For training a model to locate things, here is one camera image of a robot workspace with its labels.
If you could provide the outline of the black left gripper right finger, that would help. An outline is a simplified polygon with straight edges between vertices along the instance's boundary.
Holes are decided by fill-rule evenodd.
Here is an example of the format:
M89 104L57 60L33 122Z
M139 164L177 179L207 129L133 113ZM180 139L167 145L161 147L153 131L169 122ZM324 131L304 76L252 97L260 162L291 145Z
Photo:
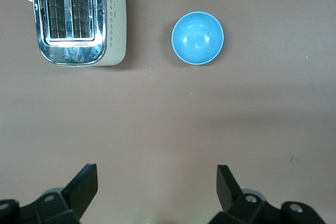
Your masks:
M325 223L304 203L287 201L276 208L259 192L242 190L227 165L217 166L216 191L222 211L210 223Z

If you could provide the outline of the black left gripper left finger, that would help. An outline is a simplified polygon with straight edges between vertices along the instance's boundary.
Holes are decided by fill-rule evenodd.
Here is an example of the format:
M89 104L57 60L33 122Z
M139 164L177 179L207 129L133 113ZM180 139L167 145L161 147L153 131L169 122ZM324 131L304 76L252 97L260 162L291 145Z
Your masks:
M87 164L64 188L47 190L28 205L1 200L1 223L80 223L97 191L97 165Z

